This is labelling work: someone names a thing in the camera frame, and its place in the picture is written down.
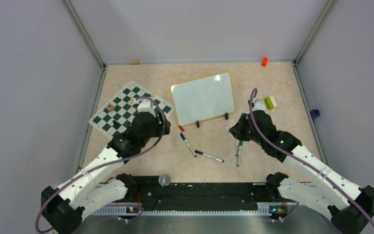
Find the red marker cap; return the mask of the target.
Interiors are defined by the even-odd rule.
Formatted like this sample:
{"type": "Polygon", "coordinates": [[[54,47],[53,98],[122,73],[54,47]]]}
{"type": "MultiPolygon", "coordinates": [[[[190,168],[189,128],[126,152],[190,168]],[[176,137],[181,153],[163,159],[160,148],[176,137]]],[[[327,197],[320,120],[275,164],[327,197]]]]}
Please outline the red marker cap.
{"type": "Polygon", "coordinates": [[[185,131],[184,128],[183,128],[182,126],[179,125],[178,127],[179,127],[179,129],[180,129],[181,132],[184,132],[184,131],[185,131]]]}

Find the yellow framed whiteboard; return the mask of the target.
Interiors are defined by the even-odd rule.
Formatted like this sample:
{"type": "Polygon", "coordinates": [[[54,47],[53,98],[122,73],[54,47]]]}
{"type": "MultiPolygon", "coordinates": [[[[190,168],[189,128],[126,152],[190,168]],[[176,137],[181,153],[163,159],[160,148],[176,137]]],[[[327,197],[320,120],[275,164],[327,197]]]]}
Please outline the yellow framed whiteboard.
{"type": "Polygon", "coordinates": [[[229,72],[174,84],[170,92],[180,126],[228,116],[236,110],[229,72]]]}

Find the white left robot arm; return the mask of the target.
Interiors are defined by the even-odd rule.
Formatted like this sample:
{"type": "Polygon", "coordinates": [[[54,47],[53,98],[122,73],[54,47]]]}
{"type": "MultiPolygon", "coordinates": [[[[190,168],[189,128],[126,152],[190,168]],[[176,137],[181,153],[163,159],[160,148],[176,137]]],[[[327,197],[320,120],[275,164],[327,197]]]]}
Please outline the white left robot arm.
{"type": "Polygon", "coordinates": [[[59,234],[73,233],[93,212],[105,205],[123,199],[135,199],[135,186],[121,179],[101,185],[113,171],[152,150],[161,138],[170,133],[171,123],[164,112],[141,111],[123,133],[113,137],[101,153],[85,168],[56,188],[46,187],[41,193],[41,208],[35,219],[39,228],[43,217],[50,225],[49,231],[59,234]]]}

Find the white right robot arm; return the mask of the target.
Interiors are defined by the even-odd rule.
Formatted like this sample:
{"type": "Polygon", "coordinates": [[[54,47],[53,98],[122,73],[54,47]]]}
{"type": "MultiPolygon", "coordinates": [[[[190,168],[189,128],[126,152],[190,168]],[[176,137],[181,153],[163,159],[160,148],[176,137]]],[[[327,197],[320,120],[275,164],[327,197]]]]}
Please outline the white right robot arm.
{"type": "Polygon", "coordinates": [[[264,152],[303,174],[311,185],[283,173],[267,177],[266,195],[272,201],[293,200],[318,212],[342,234],[359,234],[374,227],[374,188],[350,182],[311,153],[302,142],[273,124],[262,110],[241,114],[229,129],[240,141],[253,141],[264,152]]]}

